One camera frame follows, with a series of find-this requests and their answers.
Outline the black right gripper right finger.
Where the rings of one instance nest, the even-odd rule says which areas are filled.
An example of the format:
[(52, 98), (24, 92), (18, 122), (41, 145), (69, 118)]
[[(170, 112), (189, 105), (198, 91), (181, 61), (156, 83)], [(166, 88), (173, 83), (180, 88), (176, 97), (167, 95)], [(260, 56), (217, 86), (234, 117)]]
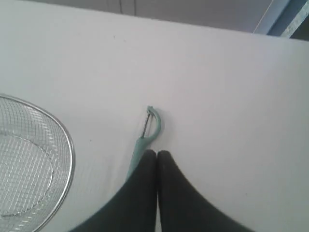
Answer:
[(163, 232), (251, 231), (207, 201), (166, 150), (157, 154), (157, 193)]

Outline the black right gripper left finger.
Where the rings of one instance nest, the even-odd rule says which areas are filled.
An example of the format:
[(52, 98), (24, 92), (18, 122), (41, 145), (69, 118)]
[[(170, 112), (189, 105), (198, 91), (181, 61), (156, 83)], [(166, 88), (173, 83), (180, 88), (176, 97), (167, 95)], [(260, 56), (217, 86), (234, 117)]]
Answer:
[(154, 232), (156, 153), (146, 150), (117, 193), (73, 232)]

